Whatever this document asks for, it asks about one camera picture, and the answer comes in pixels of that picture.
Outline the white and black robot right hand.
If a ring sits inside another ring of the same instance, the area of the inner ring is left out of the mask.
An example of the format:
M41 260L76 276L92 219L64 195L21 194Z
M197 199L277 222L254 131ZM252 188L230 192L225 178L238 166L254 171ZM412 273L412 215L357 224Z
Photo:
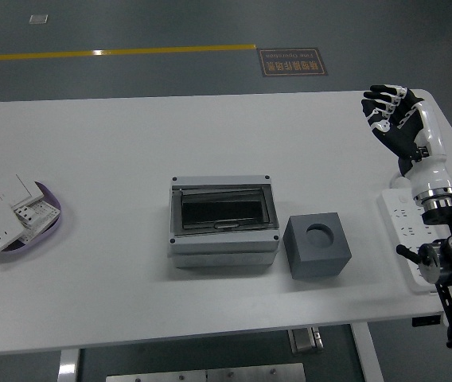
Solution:
M373 135L398 158L399 173L419 205L452 202L446 149L431 104L399 85L372 85L361 100Z

